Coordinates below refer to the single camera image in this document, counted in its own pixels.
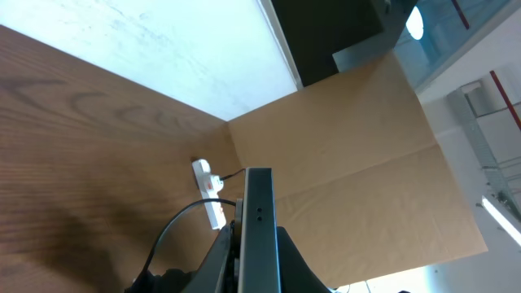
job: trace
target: white wall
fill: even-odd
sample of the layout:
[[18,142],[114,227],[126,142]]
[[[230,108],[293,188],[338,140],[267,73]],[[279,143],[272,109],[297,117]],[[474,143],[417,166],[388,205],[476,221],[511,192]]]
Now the white wall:
[[[500,81],[511,103],[521,102],[521,62],[508,63],[500,68],[494,68],[497,79]],[[497,89],[496,83],[492,76],[487,72],[479,79],[483,90],[486,94],[484,101],[492,108],[490,110],[497,111],[505,108],[506,103]]]
[[[515,106],[521,112],[521,105]],[[478,119],[497,161],[521,156],[521,131],[508,110],[503,110]]]
[[223,120],[296,91],[257,0],[0,0],[0,24]]

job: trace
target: white ceiling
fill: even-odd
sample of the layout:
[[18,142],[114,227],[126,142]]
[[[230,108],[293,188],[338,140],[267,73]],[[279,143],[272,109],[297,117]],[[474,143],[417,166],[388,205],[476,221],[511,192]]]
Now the white ceiling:
[[257,0],[0,0],[0,21],[223,120],[296,91]]

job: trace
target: cardboard box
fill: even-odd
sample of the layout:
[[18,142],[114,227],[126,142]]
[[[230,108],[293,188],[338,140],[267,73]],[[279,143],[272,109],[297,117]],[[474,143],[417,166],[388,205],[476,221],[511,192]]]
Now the cardboard box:
[[328,286],[486,251],[393,54],[230,122],[274,169],[278,224]]

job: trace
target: black panel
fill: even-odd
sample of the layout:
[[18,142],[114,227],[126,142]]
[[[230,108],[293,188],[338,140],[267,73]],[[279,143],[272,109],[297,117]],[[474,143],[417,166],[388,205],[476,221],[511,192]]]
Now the black panel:
[[369,0],[272,3],[304,86],[338,73],[335,52],[383,31]]
[[283,227],[277,227],[277,240],[282,293],[330,293],[309,269]]
[[271,168],[246,169],[238,293],[280,292]]

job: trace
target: wooden desk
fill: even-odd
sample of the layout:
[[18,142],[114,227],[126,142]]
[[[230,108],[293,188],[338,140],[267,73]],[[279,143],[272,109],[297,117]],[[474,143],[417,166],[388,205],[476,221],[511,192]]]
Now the wooden desk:
[[[0,27],[0,291],[121,291],[200,197],[196,157],[240,168],[224,121]],[[201,208],[169,236],[155,273],[196,269],[215,234]]]

